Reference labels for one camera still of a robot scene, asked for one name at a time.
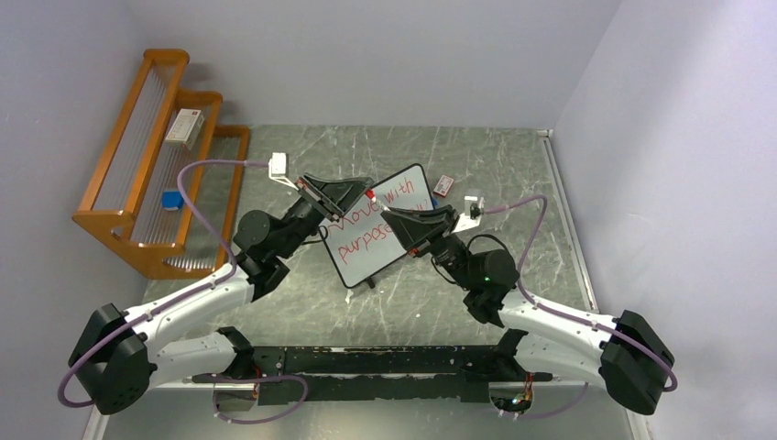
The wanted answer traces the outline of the white marker pen body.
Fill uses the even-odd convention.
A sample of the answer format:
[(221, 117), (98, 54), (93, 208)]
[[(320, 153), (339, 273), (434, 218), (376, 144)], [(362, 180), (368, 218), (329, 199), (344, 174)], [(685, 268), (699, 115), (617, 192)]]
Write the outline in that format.
[(391, 211), (391, 208), (388, 205), (381, 202), (377, 197), (373, 197), (371, 199), (371, 203), (373, 203), (376, 207), (378, 207), (382, 213)]

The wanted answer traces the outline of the black framed whiteboard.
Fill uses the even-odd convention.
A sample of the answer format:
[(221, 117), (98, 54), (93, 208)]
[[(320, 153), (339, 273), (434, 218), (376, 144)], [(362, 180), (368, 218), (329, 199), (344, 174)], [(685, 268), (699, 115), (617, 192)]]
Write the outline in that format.
[[(419, 163), (390, 175), (372, 191), (389, 207), (432, 209), (426, 173)], [(346, 288), (354, 288), (406, 254), (380, 214), (378, 207), (363, 198), (343, 219), (320, 225), (319, 235)]]

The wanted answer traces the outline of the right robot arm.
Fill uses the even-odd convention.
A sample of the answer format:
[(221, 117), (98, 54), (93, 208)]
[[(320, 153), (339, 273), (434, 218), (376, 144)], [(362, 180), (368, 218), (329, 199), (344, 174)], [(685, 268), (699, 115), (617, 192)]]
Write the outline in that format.
[(481, 324), (504, 329), (508, 346), (494, 356), (504, 379), (548, 373), (597, 387), (622, 407), (655, 413), (678, 387), (674, 357), (646, 319), (578, 310), (532, 294), (506, 245), (474, 252), (458, 236), (451, 206), (431, 211), (385, 208), (381, 216), (412, 257), (430, 256), (445, 281), (465, 292), (466, 310)]

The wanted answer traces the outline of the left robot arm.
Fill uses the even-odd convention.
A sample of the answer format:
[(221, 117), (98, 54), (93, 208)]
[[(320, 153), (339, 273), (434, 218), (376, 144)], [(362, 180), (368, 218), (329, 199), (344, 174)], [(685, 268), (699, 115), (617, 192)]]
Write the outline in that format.
[(86, 403), (110, 415), (146, 391), (192, 376), (260, 378), (255, 350), (235, 327), (195, 339), (183, 339), (183, 333), (277, 289), (290, 271), (286, 259), (323, 221), (343, 218), (374, 185), (369, 177), (327, 181), (305, 173), (294, 184), (298, 200), (281, 218), (261, 210), (240, 218), (233, 237), (238, 253), (210, 276), (124, 311), (111, 303), (95, 310), (68, 360), (68, 374), (89, 396)]

